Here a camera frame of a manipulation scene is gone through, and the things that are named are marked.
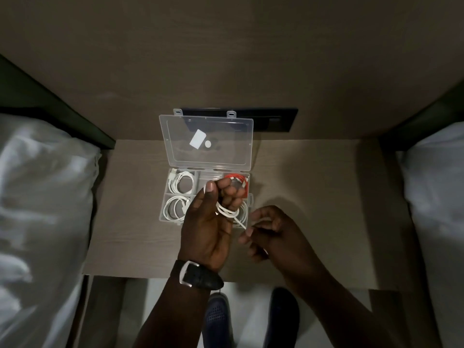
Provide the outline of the person's right hand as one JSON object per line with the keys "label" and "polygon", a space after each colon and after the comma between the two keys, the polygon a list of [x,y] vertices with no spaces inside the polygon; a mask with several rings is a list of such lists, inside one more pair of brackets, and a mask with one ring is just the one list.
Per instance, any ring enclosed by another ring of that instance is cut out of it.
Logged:
{"label": "person's right hand", "polygon": [[287,286],[298,289],[328,274],[296,222],[275,205],[258,208],[250,214],[258,217],[282,217],[281,232],[249,226],[239,236],[239,243],[249,245],[248,254],[255,262],[270,260]]}

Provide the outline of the person's left hand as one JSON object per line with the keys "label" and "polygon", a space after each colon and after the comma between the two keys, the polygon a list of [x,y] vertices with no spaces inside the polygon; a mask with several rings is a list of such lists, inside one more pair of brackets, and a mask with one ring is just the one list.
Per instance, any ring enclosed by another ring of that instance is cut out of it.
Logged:
{"label": "person's left hand", "polygon": [[[232,185],[230,178],[215,181],[218,202],[228,210],[236,211],[243,202],[244,188]],[[190,203],[181,228],[181,247],[177,259],[193,261],[219,272],[229,255],[233,221],[222,214],[203,214],[201,189]]]}

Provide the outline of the person's right forearm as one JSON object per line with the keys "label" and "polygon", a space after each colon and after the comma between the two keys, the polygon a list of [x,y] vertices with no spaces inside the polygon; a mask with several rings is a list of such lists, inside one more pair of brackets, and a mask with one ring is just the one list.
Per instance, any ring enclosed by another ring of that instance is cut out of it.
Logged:
{"label": "person's right forearm", "polygon": [[391,333],[324,267],[285,275],[315,313],[334,348],[399,348]]}

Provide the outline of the person's left forearm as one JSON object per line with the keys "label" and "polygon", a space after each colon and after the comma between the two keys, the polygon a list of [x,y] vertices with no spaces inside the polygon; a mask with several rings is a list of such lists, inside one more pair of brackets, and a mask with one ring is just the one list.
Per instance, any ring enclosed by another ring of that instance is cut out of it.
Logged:
{"label": "person's left forearm", "polygon": [[197,348],[210,294],[169,278],[132,348]]}

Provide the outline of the clear plastic organizer box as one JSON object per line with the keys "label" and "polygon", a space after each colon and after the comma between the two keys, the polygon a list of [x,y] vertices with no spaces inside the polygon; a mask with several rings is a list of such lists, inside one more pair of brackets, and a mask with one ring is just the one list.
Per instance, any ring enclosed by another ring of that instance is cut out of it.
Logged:
{"label": "clear plastic organizer box", "polygon": [[[170,115],[160,115],[159,123],[170,166],[159,220],[182,225],[190,203],[207,181],[230,178],[233,186],[244,188],[243,202],[236,211],[217,205],[216,214],[232,220],[235,228],[246,228],[253,205],[253,120],[237,118],[233,111],[227,112],[227,117],[204,117],[184,116],[175,109]],[[197,129],[206,133],[198,150],[189,145]],[[212,143],[209,149],[206,140]]]}

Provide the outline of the white rectangular sticker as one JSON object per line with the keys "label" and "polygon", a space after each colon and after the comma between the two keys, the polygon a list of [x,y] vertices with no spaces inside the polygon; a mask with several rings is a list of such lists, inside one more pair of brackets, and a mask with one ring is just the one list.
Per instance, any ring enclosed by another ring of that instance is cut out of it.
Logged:
{"label": "white rectangular sticker", "polygon": [[197,129],[192,139],[190,140],[189,145],[198,150],[200,149],[205,139],[206,133],[200,129]]}

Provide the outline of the black wristwatch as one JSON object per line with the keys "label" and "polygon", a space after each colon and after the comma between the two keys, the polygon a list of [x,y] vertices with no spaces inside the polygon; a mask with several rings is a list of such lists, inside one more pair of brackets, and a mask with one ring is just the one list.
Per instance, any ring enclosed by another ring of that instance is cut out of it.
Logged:
{"label": "black wristwatch", "polygon": [[218,273],[193,261],[176,260],[169,277],[189,288],[216,291],[224,286]]}

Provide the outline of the person's right dark blue shoe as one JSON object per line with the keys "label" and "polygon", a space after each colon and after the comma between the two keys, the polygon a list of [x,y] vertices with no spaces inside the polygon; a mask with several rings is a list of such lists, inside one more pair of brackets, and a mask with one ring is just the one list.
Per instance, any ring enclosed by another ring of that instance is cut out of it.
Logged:
{"label": "person's right dark blue shoe", "polygon": [[270,298],[263,348],[295,348],[299,324],[300,310],[297,299],[288,289],[275,288]]}

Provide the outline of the person's dark blue shoe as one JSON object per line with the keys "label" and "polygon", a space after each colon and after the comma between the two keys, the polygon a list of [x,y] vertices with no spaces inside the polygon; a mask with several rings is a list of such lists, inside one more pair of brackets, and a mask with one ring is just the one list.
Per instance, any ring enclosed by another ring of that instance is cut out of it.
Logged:
{"label": "person's dark blue shoe", "polygon": [[229,302],[221,292],[208,299],[201,336],[204,348],[234,348]]}
{"label": "person's dark blue shoe", "polygon": [[300,310],[297,299],[288,289],[275,288],[270,298],[263,348],[295,348],[299,324]]}

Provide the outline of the person's left dark blue shoe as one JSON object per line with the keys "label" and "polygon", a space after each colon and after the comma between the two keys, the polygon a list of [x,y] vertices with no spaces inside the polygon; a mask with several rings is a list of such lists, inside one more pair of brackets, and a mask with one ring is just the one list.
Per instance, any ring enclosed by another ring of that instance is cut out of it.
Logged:
{"label": "person's left dark blue shoe", "polygon": [[229,302],[221,292],[208,299],[201,336],[204,348],[234,348]]}

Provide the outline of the dark bed headboard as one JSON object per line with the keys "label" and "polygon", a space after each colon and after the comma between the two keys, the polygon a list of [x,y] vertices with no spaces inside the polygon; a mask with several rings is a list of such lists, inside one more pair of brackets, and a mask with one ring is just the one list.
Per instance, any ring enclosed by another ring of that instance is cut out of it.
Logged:
{"label": "dark bed headboard", "polygon": [[419,141],[456,122],[464,122],[464,80],[381,135],[379,143],[387,151],[407,151]]}
{"label": "dark bed headboard", "polygon": [[48,122],[101,149],[113,150],[116,145],[98,126],[1,54],[0,113]]}

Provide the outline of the black wall socket panel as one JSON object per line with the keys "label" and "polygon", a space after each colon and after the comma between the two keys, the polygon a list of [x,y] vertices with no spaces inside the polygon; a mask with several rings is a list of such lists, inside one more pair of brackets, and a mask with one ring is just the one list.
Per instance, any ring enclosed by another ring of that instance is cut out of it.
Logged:
{"label": "black wall socket panel", "polygon": [[184,116],[227,117],[233,111],[237,118],[252,119],[254,132],[288,133],[298,114],[292,107],[240,107],[240,108],[180,108]]}

